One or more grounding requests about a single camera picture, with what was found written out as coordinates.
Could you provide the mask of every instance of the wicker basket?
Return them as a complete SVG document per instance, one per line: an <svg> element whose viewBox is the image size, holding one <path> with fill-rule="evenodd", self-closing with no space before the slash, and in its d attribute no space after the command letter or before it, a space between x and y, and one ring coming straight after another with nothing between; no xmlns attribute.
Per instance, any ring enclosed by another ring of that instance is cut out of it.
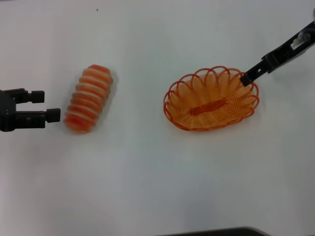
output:
<svg viewBox="0 0 315 236"><path fill-rule="evenodd" d="M236 124L254 114L258 86L244 87L243 72L216 66L203 68L173 83L164 97L164 113L183 130L206 131Z"/></svg>

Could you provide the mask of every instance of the orange and white cylinder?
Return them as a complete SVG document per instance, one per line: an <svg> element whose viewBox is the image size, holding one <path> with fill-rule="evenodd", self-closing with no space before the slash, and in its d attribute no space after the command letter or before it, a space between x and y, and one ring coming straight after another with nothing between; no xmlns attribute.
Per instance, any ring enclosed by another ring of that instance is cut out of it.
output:
<svg viewBox="0 0 315 236"><path fill-rule="evenodd" d="M91 65L82 73L65 113L64 124L75 133L88 133L96 125L113 79L110 70Z"/></svg>

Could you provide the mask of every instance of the ribbed plastic toy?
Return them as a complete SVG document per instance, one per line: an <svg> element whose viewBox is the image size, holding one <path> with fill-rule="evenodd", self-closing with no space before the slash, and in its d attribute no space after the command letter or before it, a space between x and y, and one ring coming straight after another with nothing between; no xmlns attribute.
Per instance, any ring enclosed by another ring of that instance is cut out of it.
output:
<svg viewBox="0 0 315 236"><path fill-rule="evenodd" d="M243 75L238 69L216 66L183 76L164 97L166 117L180 129L206 131L252 116L259 90L254 83L244 87Z"/></svg>
<svg viewBox="0 0 315 236"><path fill-rule="evenodd" d="M64 124L75 133L90 132L108 98L113 79L110 70L91 65L82 73L72 94Z"/></svg>

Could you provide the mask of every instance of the white background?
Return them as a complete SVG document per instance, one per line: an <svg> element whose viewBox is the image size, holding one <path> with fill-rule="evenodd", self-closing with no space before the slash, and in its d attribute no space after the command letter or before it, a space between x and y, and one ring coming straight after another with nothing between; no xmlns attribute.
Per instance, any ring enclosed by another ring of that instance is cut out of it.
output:
<svg viewBox="0 0 315 236"><path fill-rule="evenodd" d="M0 134L1 236L153 236L251 226L315 233L315 48L257 81L254 116L186 132L169 86L203 67L247 71L312 21L315 1L0 1L0 88L62 109L82 70L111 69L96 129Z"/></svg>

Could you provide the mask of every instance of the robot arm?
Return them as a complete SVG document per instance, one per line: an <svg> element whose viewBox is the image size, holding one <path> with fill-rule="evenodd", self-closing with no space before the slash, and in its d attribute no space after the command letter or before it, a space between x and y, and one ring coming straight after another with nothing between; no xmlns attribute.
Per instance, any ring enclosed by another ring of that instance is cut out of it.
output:
<svg viewBox="0 0 315 236"><path fill-rule="evenodd" d="M0 131L9 132L24 128L45 128L45 122L59 122L59 108L38 112L17 112L16 104L42 103L45 100L44 91L28 93L24 88L0 90Z"/></svg>
<svg viewBox="0 0 315 236"><path fill-rule="evenodd" d="M271 51L262 58L262 61L247 71L241 78L244 86L250 85L257 78L265 74L271 73L289 61L299 57L307 49L315 44L315 9L310 24L294 35L280 47Z"/></svg>

